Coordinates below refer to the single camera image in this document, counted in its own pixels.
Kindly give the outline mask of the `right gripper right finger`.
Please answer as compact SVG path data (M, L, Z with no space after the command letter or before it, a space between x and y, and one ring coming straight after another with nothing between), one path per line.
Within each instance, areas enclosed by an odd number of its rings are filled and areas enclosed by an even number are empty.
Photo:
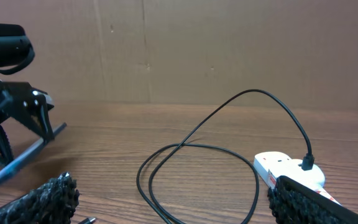
M276 180L267 197L278 224L358 224L357 213L287 176Z

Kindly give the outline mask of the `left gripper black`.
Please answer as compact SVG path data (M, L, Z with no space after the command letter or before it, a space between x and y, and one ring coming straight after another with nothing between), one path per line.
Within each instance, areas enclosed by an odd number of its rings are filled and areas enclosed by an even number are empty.
M48 112L54 108L52 97L27 82L0 82L0 123L14 118L44 141L55 139ZM6 132L0 125L0 166L14 160Z

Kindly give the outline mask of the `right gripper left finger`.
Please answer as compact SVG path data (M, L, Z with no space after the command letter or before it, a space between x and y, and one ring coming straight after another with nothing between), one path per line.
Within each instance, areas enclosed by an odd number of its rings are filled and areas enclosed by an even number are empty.
M64 172L0 207L0 224L70 224L79 196L76 180Z

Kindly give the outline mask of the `blue Samsung smartphone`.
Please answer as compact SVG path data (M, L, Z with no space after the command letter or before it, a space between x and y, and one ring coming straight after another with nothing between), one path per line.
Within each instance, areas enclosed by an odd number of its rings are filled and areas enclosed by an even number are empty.
M65 129L67 126L66 123L62 123L53 129L55 137L60 134L60 132ZM23 167L25 167L33 158L35 158L41 150L49 144L50 141L44 141L42 138L39 138L30 145L22 154L14 158L14 160L5 167L1 167L0 170L0 185L10 178L14 177Z

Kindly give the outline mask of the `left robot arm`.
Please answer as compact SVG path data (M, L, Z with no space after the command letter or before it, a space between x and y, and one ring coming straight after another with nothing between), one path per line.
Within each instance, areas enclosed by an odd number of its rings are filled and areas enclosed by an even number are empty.
M0 74L12 75L34 59L34 48L20 25L0 24ZM51 96L28 82L0 79L0 166L14 160L2 123L14 118L45 141L54 139L48 112L54 107Z

